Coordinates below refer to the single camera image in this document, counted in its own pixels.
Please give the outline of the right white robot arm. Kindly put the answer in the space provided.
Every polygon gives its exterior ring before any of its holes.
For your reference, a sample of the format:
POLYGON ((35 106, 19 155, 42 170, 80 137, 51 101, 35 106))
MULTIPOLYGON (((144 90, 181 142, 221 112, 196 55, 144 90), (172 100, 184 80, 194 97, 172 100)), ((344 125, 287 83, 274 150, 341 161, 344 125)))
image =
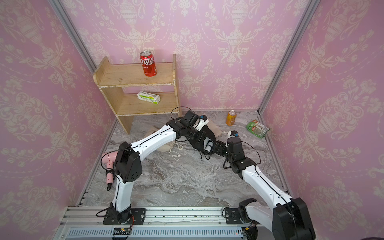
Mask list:
POLYGON ((229 162, 232 171, 248 183, 265 201, 253 199, 239 204, 245 222, 256 221, 268 229, 276 240, 314 240, 316 233, 306 203, 294 199, 265 176, 259 166, 245 155, 243 141, 231 137, 226 143, 216 141, 214 153, 229 162))

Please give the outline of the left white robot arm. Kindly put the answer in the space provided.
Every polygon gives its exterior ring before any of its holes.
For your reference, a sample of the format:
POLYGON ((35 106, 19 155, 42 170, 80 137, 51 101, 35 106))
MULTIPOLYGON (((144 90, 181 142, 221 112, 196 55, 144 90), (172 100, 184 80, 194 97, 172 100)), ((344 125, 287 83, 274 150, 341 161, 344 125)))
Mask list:
POLYGON ((162 128, 142 140, 128 144, 122 143, 114 163, 116 174, 116 190, 114 198, 107 210, 109 219, 114 224, 132 223, 131 195, 134 182, 143 172, 142 161, 169 142, 185 137, 191 140, 204 126, 208 117, 188 111, 184 117, 168 121, 162 128))

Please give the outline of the white hair dryer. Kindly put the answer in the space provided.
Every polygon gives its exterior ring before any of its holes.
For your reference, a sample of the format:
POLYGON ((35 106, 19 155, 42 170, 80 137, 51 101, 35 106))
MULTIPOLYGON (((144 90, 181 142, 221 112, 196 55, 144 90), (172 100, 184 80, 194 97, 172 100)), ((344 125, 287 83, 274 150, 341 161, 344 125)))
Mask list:
POLYGON ((209 138, 206 138, 204 140, 204 151, 203 151, 204 155, 210 154, 213 146, 214 146, 214 141, 212 141, 209 138))

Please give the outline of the black drawstring pouch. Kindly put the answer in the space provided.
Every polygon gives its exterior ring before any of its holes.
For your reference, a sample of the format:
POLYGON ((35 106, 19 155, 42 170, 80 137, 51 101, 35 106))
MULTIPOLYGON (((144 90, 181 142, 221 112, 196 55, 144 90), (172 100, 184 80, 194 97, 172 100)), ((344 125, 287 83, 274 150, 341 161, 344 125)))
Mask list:
POLYGON ((201 157, 205 157, 206 160, 209 160, 211 158, 211 155, 219 155, 221 157, 226 157, 227 155, 227 147, 226 147, 226 144, 220 140, 217 140, 214 133, 207 127, 207 126, 204 126, 199 132, 198 132, 198 136, 195 137, 194 139, 192 140, 189 140, 188 141, 192 147, 199 151, 200 154, 201 154, 201 157), (212 141, 214 141, 214 146, 211 150, 211 153, 208 154, 208 155, 204 155, 203 151, 204 151, 204 140, 206 138, 209 138, 211 139, 212 141))

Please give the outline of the beige linen drawstring bag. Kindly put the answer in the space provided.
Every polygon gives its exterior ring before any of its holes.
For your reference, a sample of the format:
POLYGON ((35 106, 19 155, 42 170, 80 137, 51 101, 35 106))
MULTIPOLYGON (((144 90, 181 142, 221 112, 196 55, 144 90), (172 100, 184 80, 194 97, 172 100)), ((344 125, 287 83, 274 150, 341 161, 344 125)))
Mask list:
MULTIPOLYGON (((155 127, 151 127, 147 133, 145 134, 144 138, 154 134, 157 132, 159 129, 155 127)), ((182 143, 176 142, 176 141, 170 141, 161 147, 157 149, 158 152, 161 153, 168 153, 168 156, 173 158, 175 161, 179 161, 181 159, 181 154, 179 153, 181 150, 183 150, 183 145, 182 143)))

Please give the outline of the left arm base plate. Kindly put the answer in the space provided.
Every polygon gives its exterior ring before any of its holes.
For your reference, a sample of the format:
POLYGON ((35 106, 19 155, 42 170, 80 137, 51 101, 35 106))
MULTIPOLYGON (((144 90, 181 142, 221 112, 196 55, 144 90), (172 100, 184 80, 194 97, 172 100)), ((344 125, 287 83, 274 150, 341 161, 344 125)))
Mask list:
POLYGON ((118 212, 114 207, 108 208, 103 220, 104 225, 143 225, 146 217, 146 209, 128 208, 118 212))

